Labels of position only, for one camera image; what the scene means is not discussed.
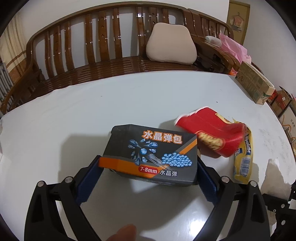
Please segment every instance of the white tablecloth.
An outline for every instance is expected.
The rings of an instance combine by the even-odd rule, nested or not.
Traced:
[[[149,72],[69,86],[16,108],[2,118],[0,213],[23,240],[31,195],[47,184],[74,176],[102,155],[115,125],[137,124],[174,130],[173,120],[203,106],[252,130],[252,179],[261,186],[269,158],[278,158],[286,182],[296,166],[288,139],[267,104],[255,104],[228,75],[205,72]],[[202,155],[206,165],[232,178],[234,158]],[[89,200],[81,205],[102,240],[133,223],[141,241],[192,241],[213,205],[198,186],[170,187],[125,179],[105,170]],[[69,223],[60,214],[68,235]],[[233,205],[220,238],[230,228]]]

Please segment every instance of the brown curtain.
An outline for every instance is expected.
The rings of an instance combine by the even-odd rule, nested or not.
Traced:
[[[13,83],[16,83],[25,71],[25,46],[20,16],[17,13],[0,37],[0,56]]]

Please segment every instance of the black box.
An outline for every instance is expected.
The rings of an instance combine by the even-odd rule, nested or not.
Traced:
[[[153,183],[196,184],[197,137],[145,126],[115,126],[99,166]]]

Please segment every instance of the pile of blue beads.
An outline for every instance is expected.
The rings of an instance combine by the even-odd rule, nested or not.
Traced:
[[[165,153],[161,158],[162,164],[170,165],[171,167],[187,167],[192,165],[192,161],[186,155],[180,155],[176,152],[172,154]]]

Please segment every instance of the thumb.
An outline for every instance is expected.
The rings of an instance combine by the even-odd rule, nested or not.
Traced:
[[[119,229],[116,234],[112,235],[106,241],[135,241],[136,234],[136,226],[129,224]]]

